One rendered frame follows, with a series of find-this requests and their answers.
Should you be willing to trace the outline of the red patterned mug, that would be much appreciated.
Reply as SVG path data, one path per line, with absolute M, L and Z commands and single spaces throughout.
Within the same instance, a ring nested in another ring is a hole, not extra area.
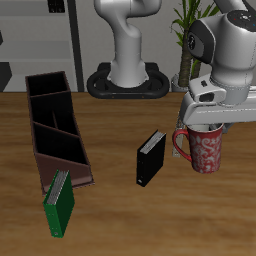
M 209 131 L 209 125 L 188 125 L 186 129 L 179 129 L 172 135 L 175 149 L 188 161 L 193 169 L 201 174 L 210 174 L 220 168 L 223 123 L 220 127 Z M 179 135 L 184 135 L 188 142 L 190 153 L 186 154 L 177 144 Z

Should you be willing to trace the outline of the dark brown desk caddy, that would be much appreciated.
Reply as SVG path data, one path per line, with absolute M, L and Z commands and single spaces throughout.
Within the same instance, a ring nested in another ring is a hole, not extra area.
M 92 185 L 65 72 L 26 76 L 25 82 L 42 194 L 47 193 L 57 170 L 70 172 L 73 188 Z

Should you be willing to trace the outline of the dark angular object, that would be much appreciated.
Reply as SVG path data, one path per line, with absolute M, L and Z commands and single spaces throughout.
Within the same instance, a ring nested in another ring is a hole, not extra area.
M 9 62 L 0 62 L 0 92 L 3 92 L 12 78 L 12 71 Z

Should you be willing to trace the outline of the black book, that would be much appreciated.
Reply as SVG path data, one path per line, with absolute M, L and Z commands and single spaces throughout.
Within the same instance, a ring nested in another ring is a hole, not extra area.
M 136 183 L 145 187 L 162 168 L 166 134 L 158 130 L 137 150 Z

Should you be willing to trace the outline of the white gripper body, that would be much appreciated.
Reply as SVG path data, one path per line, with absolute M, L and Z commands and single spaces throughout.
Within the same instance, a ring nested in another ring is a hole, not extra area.
M 180 119 L 185 125 L 237 123 L 256 121 L 256 90 L 250 90 L 247 99 L 240 105 L 226 107 L 217 103 L 196 103 L 190 93 L 183 97 Z

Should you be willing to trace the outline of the pot plant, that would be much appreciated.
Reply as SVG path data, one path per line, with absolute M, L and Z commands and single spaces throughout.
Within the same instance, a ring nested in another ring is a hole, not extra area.
M 187 92 L 189 81 L 199 77 L 201 62 L 189 53 L 187 46 L 189 28 L 197 19 L 214 16 L 219 12 L 215 3 L 202 10 L 201 0 L 181 0 L 180 6 L 182 11 L 174 9 L 178 18 L 170 26 L 171 32 L 175 32 L 178 37 L 177 44 L 182 48 L 179 73 L 171 79 L 173 92 Z

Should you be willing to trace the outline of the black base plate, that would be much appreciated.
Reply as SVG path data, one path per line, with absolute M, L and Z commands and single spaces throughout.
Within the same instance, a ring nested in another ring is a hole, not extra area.
M 134 88 L 122 88 L 107 79 L 110 63 L 100 63 L 97 71 L 87 80 L 87 90 L 99 99 L 157 99 L 165 96 L 170 89 L 169 79 L 159 71 L 154 62 L 145 63 L 149 79 Z

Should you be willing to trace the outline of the green book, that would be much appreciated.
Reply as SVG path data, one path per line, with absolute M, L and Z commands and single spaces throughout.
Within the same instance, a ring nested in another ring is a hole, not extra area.
M 70 172 L 57 170 L 43 206 L 53 237 L 62 238 L 75 204 Z

